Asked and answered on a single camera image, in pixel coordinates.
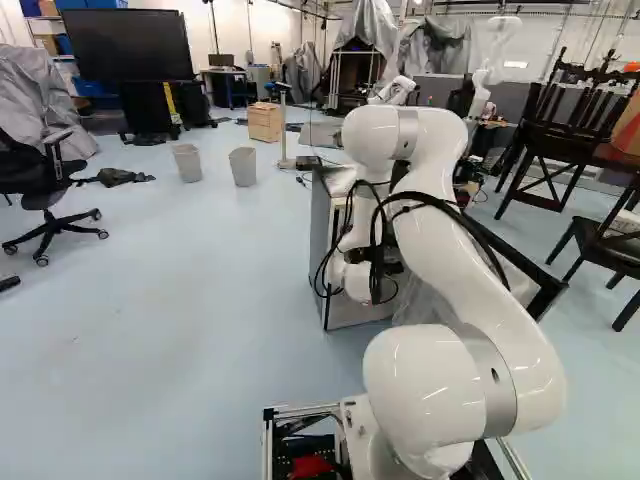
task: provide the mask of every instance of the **black office chair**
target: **black office chair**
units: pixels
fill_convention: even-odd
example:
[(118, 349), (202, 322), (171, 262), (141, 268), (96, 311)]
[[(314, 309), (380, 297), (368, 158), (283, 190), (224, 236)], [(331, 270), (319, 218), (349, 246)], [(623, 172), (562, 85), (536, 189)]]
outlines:
[(42, 210), (45, 220), (43, 225), (21, 237), (4, 242), (2, 248), (7, 255), (17, 253), (20, 243), (43, 235), (40, 247), (33, 254), (33, 259), (38, 266), (46, 267), (49, 264), (49, 257), (44, 252), (53, 237), (63, 231), (93, 233), (98, 235), (100, 240), (109, 237), (106, 230), (74, 225), (74, 222), (89, 217), (99, 220), (102, 214), (97, 208), (62, 218), (55, 218), (49, 211), (49, 208), (55, 205), (73, 185), (74, 181), (70, 176), (87, 167), (87, 162), (84, 160), (66, 162), (61, 160), (60, 142), (72, 133), (71, 129), (67, 129), (45, 138), (43, 141), (45, 156), (37, 148), (17, 142), (0, 128), (0, 193), (22, 194), (22, 208)]

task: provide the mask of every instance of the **wooden chair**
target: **wooden chair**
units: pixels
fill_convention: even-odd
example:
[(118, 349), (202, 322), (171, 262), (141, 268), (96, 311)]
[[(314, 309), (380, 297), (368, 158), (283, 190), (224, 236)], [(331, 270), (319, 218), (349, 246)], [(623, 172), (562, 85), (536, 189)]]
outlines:
[[(581, 65), (563, 62), (562, 56), (565, 51), (566, 47), (563, 47), (546, 86), (543, 87), (539, 83), (531, 84), (523, 117), (511, 146), (503, 155), (504, 169), (496, 191), (502, 188), (522, 152), (526, 153), (495, 214), (497, 220), (502, 217), (512, 200), (561, 212), (585, 167), (589, 165), (593, 152), (598, 145), (610, 141), (614, 125), (638, 88), (640, 72), (606, 72), (608, 60), (598, 69), (585, 70)], [(580, 91), (566, 121), (559, 121), (558, 111), (567, 89), (553, 80), (560, 71), (563, 76), (571, 75), (575, 79), (590, 81), (592, 84)], [(616, 98), (614, 92), (598, 88), (612, 81), (634, 83), (628, 95)], [(536, 159), (542, 170), (542, 178), (521, 186), (529, 167)], [(550, 173), (545, 159), (553, 159), (566, 165)], [(571, 170), (573, 174), (560, 198), (552, 180)], [(543, 183), (549, 187), (552, 198), (527, 191)]]
[[(607, 283), (607, 288), (614, 288), (625, 276), (640, 280), (640, 230), (626, 234), (611, 234), (605, 236), (611, 222), (627, 202), (629, 197), (637, 192), (640, 187), (639, 177), (635, 177), (634, 184), (627, 188), (618, 200), (616, 207), (602, 222), (596, 222), (589, 218), (575, 216), (567, 231), (562, 235), (558, 244), (554, 247), (546, 260), (547, 265), (556, 259), (558, 254), (575, 238), (580, 250), (580, 256), (573, 263), (569, 271), (562, 279), (568, 282), (576, 273), (580, 265), (585, 261), (609, 268), (616, 274)], [(612, 327), (616, 332), (622, 331), (629, 319), (640, 308), (640, 291), (636, 293)]]

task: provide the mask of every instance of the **black monitor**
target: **black monitor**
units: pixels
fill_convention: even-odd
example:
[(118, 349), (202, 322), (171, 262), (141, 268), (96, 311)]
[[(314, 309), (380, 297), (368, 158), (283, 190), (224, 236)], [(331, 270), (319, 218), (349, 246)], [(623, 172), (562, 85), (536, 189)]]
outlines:
[(109, 82), (193, 80), (184, 18), (177, 10), (63, 10), (82, 78)]

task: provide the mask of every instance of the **light blue floor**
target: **light blue floor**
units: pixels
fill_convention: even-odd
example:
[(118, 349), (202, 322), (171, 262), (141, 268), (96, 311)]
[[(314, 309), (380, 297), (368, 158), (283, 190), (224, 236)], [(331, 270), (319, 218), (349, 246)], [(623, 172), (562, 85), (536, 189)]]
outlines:
[[(289, 121), (309, 118), (289, 110)], [(311, 152), (288, 138), (290, 156)], [(204, 181), (182, 184), (168, 145), (101, 137), (87, 176), (109, 166), (158, 180), (73, 189), (54, 213), (99, 207), (111, 237), (62, 235), (46, 269), (29, 255), (36, 242), (0, 256), (0, 272), (23, 279), (0, 297), (3, 480), (259, 478), (264, 406), (362, 391), (362, 354), (383, 327), (322, 332), (307, 284), (310, 192), (274, 167), (280, 145), (233, 123), (180, 141), (199, 147)], [(228, 166), (239, 145), (258, 150), (250, 189), (235, 188)], [(488, 193), (474, 215), (539, 263), (572, 212), (601, 217), (614, 202), (578, 190), (563, 215), (513, 203), (495, 222), (501, 196)], [(40, 222), (0, 207), (2, 238)], [(575, 256), (571, 245), (552, 271)], [(620, 334), (609, 325), (640, 285), (608, 291), (609, 277), (583, 266), (544, 319), (571, 390), (561, 420), (514, 439), (535, 479), (636, 478), (640, 320)]]

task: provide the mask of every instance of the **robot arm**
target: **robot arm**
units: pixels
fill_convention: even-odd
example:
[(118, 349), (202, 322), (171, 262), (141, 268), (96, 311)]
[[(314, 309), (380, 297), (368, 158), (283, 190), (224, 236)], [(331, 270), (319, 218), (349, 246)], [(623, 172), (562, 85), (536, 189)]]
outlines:
[(482, 110), (491, 96), (486, 85), (495, 85), (502, 81), (502, 63), (509, 40), (522, 27), (522, 20), (514, 16), (499, 16), (490, 18), (487, 22), (489, 31), (493, 32), (493, 40), (489, 55), (484, 58), (480, 68), (473, 73), (473, 86), (476, 93), (469, 109), (469, 117), (476, 118), (482, 114)]
[[(394, 195), (424, 192), (455, 199), (452, 173), (467, 130), (452, 112), (363, 106), (345, 119), (343, 141), (362, 166), (361, 177), (372, 183), (389, 179), (390, 159), (411, 162)], [(340, 251), (369, 245), (374, 202), (355, 198), (354, 229)], [(388, 213), (393, 216), (411, 203), (394, 202)], [(457, 318), (378, 335), (365, 354), (365, 385), (380, 429), (398, 457), (424, 478), (439, 478), (443, 471), (434, 467), (434, 458), (443, 448), (555, 420), (564, 407), (565, 377), (538, 325), (455, 221), (427, 206), (395, 216), (393, 227), (405, 264), (448, 300)], [(370, 263), (351, 265), (341, 254), (334, 260), (333, 281), (342, 277), (347, 293), (366, 300)]]
[(393, 81), (367, 99), (369, 105), (404, 105), (407, 97), (416, 88), (416, 82), (403, 76), (398, 75)]

